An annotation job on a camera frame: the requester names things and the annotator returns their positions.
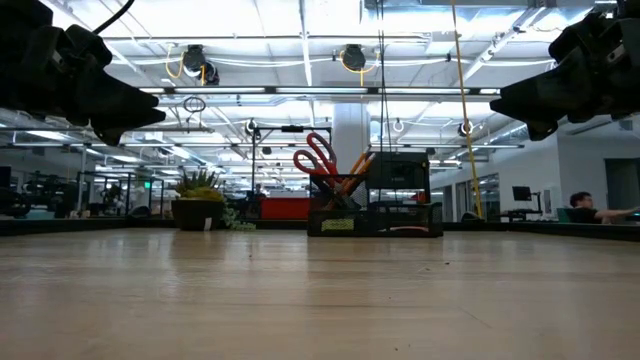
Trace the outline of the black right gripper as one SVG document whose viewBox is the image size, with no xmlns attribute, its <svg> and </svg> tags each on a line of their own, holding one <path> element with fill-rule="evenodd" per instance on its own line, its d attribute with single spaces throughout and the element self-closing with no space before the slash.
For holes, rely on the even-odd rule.
<svg viewBox="0 0 640 360">
<path fill-rule="evenodd" d="M 555 69 L 501 88 L 490 102 L 493 111 L 527 122 L 531 141 L 554 134 L 565 115 L 582 123 L 640 114 L 640 8 L 589 13 L 561 32 L 549 54 Z"/>
</svg>

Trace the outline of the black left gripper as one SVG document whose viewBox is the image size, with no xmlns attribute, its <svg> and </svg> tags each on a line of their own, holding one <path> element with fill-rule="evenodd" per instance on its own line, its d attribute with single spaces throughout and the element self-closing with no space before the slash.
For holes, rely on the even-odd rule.
<svg viewBox="0 0 640 360">
<path fill-rule="evenodd" d="M 166 118 L 158 98 L 104 71 L 112 55 L 96 34 L 52 20 L 38 0 L 0 0 L 0 107 L 91 123 L 109 146 Z"/>
</svg>

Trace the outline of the orange pencil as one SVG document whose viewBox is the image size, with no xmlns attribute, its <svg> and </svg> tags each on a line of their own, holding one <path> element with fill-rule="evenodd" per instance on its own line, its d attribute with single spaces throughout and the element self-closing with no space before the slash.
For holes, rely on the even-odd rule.
<svg viewBox="0 0 640 360">
<path fill-rule="evenodd" d="M 373 161 L 374 161 L 374 159 L 376 157 L 375 153 L 373 153 L 373 152 L 370 152 L 370 153 L 372 154 L 372 157 L 370 158 L 370 166 L 368 167 L 367 171 L 360 176 L 360 180 L 357 182 L 357 187 L 352 190 L 350 195 L 352 195 L 355 192 L 355 190 L 360 186 L 361 183 L 363 183 L 366 180 L 366 177 L 368 176 L 369 169 L 370 169 L 370 167 L 371 167 L 371 165 L 372 165 L 372 163 L 373 163 Z"/>
<path fill-rule="evenodd" d="M 372 154 L 370 152 L 363 152 L 358 158 L 349 172 L 347 183 L 344 185 L 343 193 L 345 195 L 350 195 L 352 190 L 357 187 L 357 182 L 360 180 L 360 176 L 365 173 L 370 166 L 371 157 Z"/>
</svg>

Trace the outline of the red-handled scissors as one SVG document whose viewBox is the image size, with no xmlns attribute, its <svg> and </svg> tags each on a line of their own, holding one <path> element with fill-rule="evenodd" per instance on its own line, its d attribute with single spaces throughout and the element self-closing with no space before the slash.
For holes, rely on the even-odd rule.
<svg viewBox="0 0 640 360">
<path fill-rule="evenodd" d="M 353 177 L 338 173 L 337 156 L 330 143 L 312 132 L 306 137 L 308 150 L 298 150 L 293 155 L 294 166 L 307 174 L 310 181 L 326 199 L 325 210 L 355 210 L 358 204 L 351 198 L 349 187 Z"/>
</svg>

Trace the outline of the black mesh desk organizer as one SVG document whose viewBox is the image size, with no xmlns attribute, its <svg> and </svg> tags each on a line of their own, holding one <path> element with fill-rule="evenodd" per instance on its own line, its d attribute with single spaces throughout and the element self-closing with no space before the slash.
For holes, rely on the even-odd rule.
<svg viewBox="0 0 640 360">
<path fill-rule="evenodd" d="M 307 234 L 316 237 L 408 237 L 436 238 L 444 234 L 442 205 L 440 203 L 418 204 L 396 200 L 376 200 L 374 192 L 366 182 L 351 195 L 358 204 L 355 210 L 325 210 L 326 199 L 310 181 L 311 201 L 307 220 Z M 353 231 L 322 232 L 321 223 L 327 219 L 353 219 Z M 387 231 L 390 227 L 423 226 L 429 233 Z"/>
</svg>

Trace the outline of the person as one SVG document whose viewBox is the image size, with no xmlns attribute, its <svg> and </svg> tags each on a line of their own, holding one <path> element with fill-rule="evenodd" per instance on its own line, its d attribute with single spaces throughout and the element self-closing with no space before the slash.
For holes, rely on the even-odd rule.
<svg viewBox="0 0 640 360">
<path fill-rule="evenodd" d="M 569 219 L 573 223 L 611 224 L 615 219 L 626 218 L 640 212 L 640 207 L 625 210 L 598 210 L 594 207 L 593 198 L 589 192 L 572 194 L 569 203 L 571 205 Z"/>
</svg>

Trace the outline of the potted succulent plant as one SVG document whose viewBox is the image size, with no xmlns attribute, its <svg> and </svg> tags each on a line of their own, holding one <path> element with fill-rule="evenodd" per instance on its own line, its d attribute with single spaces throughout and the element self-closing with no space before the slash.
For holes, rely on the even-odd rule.
<svg viewBox="0 0 640 360">
<path fill-rule="evenodd" d="M 235 231 L 256 229 L 254 223 L 240 218 L 240 211 L 228 203 L 220 190 L 219 176 L 201 169 L 183 172 L 175 186 L 177 197 L 171 202 L 176 226 L 184 231 L 213 231 L 219 228 Z"/>
</svg>

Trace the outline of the red cabinet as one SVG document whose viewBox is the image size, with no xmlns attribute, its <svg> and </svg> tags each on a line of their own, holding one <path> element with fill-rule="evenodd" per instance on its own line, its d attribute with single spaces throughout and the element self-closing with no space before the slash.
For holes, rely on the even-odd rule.
<svg viewBox="0 0 640 360">
<path fill-rule="evenodd" d="M 266 197 L 260 201 L 263 220 L 306 220 L 310 211 L 309 198 Z"/>
</svg>

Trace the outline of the black aluminium frame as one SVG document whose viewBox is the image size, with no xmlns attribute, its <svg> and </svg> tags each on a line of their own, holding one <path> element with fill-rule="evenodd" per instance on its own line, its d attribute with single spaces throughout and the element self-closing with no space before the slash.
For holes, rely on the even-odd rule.
<svg viewBox="0 0 640 360">
<path fill-rule="evenodd" d="M 126 217 L 52 220 L 0 220 L 0 237 L 125 228 L 175 228 L 168 219 Z M 445 232 L 523 232 L 640 243 L 640 225 L 592 225 L 554 222 L 461 223 L 444 222 Z"/>
</svg>

